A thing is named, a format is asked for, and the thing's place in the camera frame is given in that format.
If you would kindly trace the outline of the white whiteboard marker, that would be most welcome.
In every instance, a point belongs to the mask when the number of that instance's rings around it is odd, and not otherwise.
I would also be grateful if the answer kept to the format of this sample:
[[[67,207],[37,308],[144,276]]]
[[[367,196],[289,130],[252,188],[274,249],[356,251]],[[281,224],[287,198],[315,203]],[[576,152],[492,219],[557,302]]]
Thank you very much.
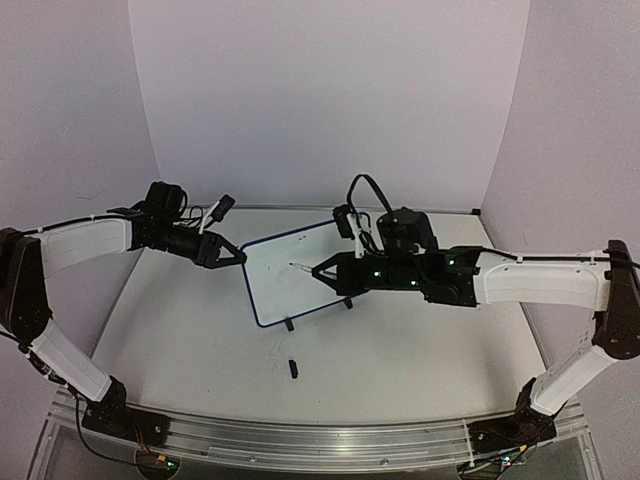
[[[306,273],[312,273],[312,267],[301,264],[301,263],[297,263],[297,262],[289,262],[289,265],[297,270],[306,272]]]

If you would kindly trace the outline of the blue framed whiteboard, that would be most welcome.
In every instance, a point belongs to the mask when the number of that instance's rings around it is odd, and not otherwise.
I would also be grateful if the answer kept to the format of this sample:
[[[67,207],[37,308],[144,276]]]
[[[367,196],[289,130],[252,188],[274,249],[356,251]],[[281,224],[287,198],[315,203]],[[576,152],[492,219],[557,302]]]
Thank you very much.
[[[344,296],[297,270],[289,262],[314,267],[336,253],[349,251],[351,243],[340,237],[335,221],[299,227],[241,247],[247,255],[242,266],[256,324],[261,328],[294,321],[335,305]]]

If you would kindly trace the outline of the dark blue marker cap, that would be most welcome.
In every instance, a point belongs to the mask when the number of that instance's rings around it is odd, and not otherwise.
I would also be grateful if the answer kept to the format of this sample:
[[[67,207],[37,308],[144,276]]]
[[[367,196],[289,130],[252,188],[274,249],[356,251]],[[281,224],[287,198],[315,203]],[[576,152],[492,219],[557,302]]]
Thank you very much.
[[[299,369],[297,366],[297,362],[294,359],[288,360],[288,365],[290,369],[290,375],[292,379],[297,379],[299,377]]]

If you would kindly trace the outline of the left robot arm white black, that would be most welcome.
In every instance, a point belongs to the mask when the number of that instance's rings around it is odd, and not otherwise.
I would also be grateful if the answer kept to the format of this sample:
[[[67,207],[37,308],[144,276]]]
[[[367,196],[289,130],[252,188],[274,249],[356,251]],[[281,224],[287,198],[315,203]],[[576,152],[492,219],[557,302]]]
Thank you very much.
[[[235,201],[225,195],[199,222],[183,217],[187,193],[156,181],[132,207],[115,208],[57,224],[1,232],[1,333],[54,382],[97,403],[97,420],[114,435],[127,434],[134,413],[118,398],[122,384],[70,341],[54,320],[46,282],[75,265],[112,254],[151,249],[215,270],[242,265],[245,254],[224,236],[209,231]]]

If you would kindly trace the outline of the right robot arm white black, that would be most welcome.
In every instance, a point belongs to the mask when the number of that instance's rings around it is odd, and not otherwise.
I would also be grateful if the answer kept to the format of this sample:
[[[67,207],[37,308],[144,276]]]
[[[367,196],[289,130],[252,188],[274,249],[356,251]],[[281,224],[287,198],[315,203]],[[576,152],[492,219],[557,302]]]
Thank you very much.
[[[593,333],[523,389],[525,412],[551,417],[609,366],[639,355],[639,266],[622,241],[569,255],[442,249],[422,212],[401,208],[371,224],[342,205],[333,216],[354,248],[314,266],[311,274],[339,296],[416,291],[429,303],[455,307],[532,303],[593,312]]]

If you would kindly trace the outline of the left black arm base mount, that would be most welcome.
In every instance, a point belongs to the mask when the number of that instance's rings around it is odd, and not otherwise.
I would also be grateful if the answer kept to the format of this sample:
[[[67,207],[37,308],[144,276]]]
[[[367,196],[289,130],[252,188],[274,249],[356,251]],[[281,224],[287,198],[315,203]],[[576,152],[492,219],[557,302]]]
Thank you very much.
[[[90,401],[81,419],[84,429],[146,447],[162,447],[169,425],[166,415],[130,407],[122,399]]]

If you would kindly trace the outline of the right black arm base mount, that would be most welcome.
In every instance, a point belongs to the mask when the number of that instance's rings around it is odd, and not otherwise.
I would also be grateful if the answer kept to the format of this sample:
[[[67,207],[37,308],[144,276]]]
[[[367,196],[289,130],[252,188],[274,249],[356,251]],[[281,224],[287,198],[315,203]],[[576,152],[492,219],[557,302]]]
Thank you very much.
[[[510,415],[475,421],[469,425],[469,434],[472,450],[489,454],[552,440],[557,431],[553,416],[525,407]]]

